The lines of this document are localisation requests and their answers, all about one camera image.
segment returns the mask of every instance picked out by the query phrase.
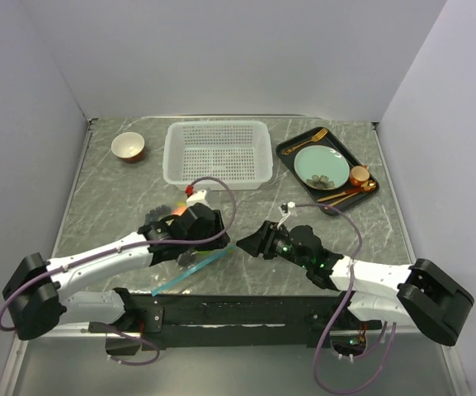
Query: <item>white plastic basket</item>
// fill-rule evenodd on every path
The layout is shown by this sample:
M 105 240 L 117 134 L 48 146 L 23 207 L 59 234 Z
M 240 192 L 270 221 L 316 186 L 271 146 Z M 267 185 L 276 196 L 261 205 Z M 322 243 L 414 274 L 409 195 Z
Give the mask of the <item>white plastic basket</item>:
M 163 177 L 184 190 L 197 177 L 218 177 L 233 190 L 254 190 L 272 177 L 271 137 L 260 121 L 176 122 L 164 143 Z M 215 181 L 199 188 L 223 190 Z

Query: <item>spoon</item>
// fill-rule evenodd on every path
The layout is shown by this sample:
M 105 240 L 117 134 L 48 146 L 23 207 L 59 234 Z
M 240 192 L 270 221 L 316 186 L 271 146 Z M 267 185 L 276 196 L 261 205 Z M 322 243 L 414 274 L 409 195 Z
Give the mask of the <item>spoon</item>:
M 373 180 L 368 180 L 362 183 L 360 187 L 350 188 L 349 190 L 345 190 L 343 192 L 339 192 L 338 194 L 334 194 L 332 196 L 324 196 L 317 200 L 317 202 L 324 202 L 325 200 L 332 200 L 333 198 L 339 198 L 341 196 L 348 196 L 350 194 L 354 194 L 357 192 L 366 192 L 372 191 L 377 187 L 377 183 Z
M 372 186 L 370 186 L 370 184 L 368 184 L 367 187 L 363 187 L 365 188 L 363 191 L 358 191 L 358 192 L 354 192 L 353 194 L 350 194 L 349 196 L 345 196 L 344 198 L 341 198 L 340 200 L 336 200 L 335 202 L 331 203 L 331 204 L 328 204 L 329 206 L 335 206 L 335 205 L 338 205 L 340 204 L 341 202 L 353 197 L 353 196 L 356 196 L 358 193 L 360 192 L 370 192 L 370 191 L 373 191 L 375 188 L 377 187 L 377 183 L 374 182 L 374 184 Z

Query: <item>plate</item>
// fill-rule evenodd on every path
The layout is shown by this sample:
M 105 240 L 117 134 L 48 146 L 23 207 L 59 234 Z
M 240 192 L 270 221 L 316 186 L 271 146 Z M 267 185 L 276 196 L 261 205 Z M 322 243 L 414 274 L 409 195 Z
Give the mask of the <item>plate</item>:
M 334 148 L 309 146 L 295 157 L 296 175 L 309 187 L 317 190 L 335 190 L 350 176 L 347 160 Z

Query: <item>marble table surface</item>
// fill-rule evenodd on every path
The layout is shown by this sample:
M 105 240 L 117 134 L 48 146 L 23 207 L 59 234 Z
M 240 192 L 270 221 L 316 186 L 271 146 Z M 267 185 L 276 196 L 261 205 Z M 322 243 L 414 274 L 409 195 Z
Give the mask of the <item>marble table surface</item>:
M 378 193 L 348 214 L 361 229 L 364 246 L 358 258 L 388 264 L 408 263 L 408 252 L 399 225 L 394 198 L 386 177 L 375 131 L 369 122 L 336 122 L 315 118 L 248 118 L 266 123 L 273 150 L 273 177 L 253 191 L 235 191 L 238 215 L 229 235 L 233 241 L 256 231 L 264 219 L 277 221 L 277 206 L 292 200 L 310 202 L 304 189 L 274 154 L 274 147 L 316 126 L 329 128 L 351 152 L 367 164 L 380 183 Z M 135 231 L 152 208 L 184 201 L 176 187 L 163 180 L 163 147 L 167 128 L 188 118 L 98 119 L 91 124 L 89 141 L 78 182 L 59 238 L 56 257 L 63 257 L 118 240 Z M 149 148 L 145 160 L 136 164 L 119 161 L 111 152 L 111 141 L 120 133 L 143 135 Z M 230 215 L 229 197 L 214 191 L 210 203 Z M 303 208 L 286 225 L 309 224 L 323 246 L 349 254 L 356 235 L 342 218 L 331 218 L 317 208 Z M 181 273 L 175 262 L 113 276 L 87 288 L 110 290 L 122 286 L 131 292 L 149 293 Z M 264 261 L 237 249 L 186 278 L 169 293 L 225 295 L 334 295 L 320 290 L 305 277 L 304 270 L 277 258 Z

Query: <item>white connector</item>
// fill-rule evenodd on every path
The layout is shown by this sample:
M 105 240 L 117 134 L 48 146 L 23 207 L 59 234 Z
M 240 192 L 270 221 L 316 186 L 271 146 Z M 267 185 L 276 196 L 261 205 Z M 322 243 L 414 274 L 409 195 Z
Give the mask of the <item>white connector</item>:
M 210 208 L 210 205 L 208 203 L 209 194 L 210 190 L 208 189 L 196 191 L 186 199 L 186 205 L 193 206 L 195 204 L 203 204 Z
M 289 202 L 287 204 L 281 204 L 278 206 L 278 210 L 281 213 L 281 219 L 278 222 L 277 228 L 279 229 L 281 225 L 291 216 L 296 215 L 296 204 L 294 202 Z

